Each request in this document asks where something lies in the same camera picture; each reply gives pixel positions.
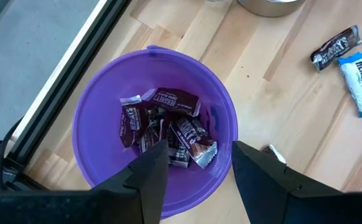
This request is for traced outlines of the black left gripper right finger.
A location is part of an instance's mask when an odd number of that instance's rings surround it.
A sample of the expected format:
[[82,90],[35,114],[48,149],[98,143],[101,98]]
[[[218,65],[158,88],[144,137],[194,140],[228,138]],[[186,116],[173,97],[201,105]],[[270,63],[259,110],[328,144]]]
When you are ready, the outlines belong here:
[[232,143],[236,185],[251,223],[362,223],[362,192],[343,193],[290,168],[271,145]]

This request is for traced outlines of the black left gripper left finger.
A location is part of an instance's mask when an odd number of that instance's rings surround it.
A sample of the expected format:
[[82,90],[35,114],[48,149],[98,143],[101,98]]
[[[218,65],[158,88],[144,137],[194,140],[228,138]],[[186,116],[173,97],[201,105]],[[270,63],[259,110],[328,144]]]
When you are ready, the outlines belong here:
[[168,142],[157,142],[90,190],[0,192],[0,223],[159,223]]

